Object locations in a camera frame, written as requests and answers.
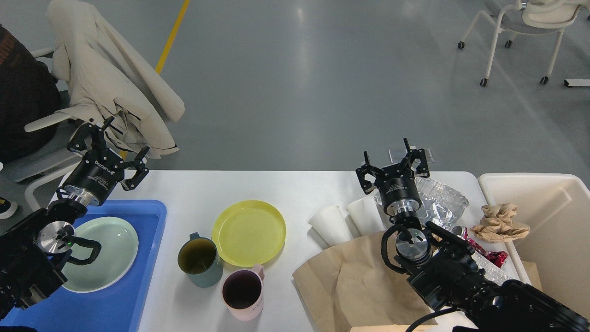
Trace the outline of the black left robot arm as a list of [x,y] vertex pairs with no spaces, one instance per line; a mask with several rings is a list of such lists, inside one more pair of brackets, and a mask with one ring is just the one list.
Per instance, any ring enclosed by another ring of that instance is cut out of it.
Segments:
[[57,188],[58,199],[40,208],[1,235],[0,315],[4,319],[14,308],[27,309],[46,300],[67,282],[66,263],[89,265],[99,256],[97,240],[76,236],[74,221],[87,213],[88,206],[101,206],[120,184],[134,190],[149,173],[144,158],[148,147],[134,160],[124,161],[111,150],[105,132],[114,117],[103,124],[84,123],[67,144],[68,151],[82,160]]

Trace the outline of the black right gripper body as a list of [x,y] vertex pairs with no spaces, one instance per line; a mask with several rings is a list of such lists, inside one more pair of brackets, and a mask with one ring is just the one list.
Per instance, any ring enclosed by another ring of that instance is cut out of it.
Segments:
[[383,211],[388,216],[413,213],[422,205],[415,183],[415,172],[408,166],[390,165],[376,176]]

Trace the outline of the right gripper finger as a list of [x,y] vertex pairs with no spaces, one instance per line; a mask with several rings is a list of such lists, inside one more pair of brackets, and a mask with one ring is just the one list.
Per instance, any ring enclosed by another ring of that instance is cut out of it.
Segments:
[[370,194],[384,182],[384,170],[370,163],[367,151],[363,151],[363,158],[364,161],[355,172],[363,193]]
[[415,179],[415,177],[429,178],[430,171],[428,168],[428,160],[424,149],[412,148],[404,138],[406,149],[405,157],[400,161],[400,177]]

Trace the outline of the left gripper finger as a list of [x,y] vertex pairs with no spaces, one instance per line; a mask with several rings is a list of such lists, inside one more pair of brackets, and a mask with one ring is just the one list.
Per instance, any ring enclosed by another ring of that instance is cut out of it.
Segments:
[[67,150],[76,154],[84,154],[88,150],[106,154],[108,148],[105,140],[105,130],[109,128],[112,121],[114,121],[114,116],[107,118],[102,125],[89,122],[82,124],[67,143]]
[[122,164],[121,164],[122,170],[126,170],[126,169],[135,170],[135,174],[133,174],[133,176],[131,178],[124,178],[121,182],[122,188],[125,191],[137,189],[137,187],[139,186],[139,183],[141,183],[141,181],[143,181],[143,179],[149,173],[149,169],[146,168],[145,162],[143,161],[143,159],[146,157],[149,150],[150,150],[150,147],[145,146],[136,155],[134,160],[122,162]]

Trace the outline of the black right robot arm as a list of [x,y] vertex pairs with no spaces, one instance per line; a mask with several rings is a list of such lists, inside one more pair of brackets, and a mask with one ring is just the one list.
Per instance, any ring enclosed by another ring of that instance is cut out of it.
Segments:
[[472,258],[470,244],[432,221],[421,224],[422,202],[416,177],[430,176],[426,153],[404,140],[400,162],[379,168],[367,153],[356,175],[364,193],[379,191],[390,227],[382,235],[381,258],[432,309],[417,319],[412,332],[428,320],[461,311],[475,332],[587,332],[589,322],[569,307],[522,281],[498,285]]

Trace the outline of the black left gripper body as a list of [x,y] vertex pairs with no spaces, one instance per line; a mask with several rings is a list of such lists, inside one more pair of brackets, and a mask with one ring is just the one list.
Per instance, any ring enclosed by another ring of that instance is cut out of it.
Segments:
[[114,151],[87,151],[63,183],[68,197],[84,198],[83,204],[101,206],[124,178],[124,160]]

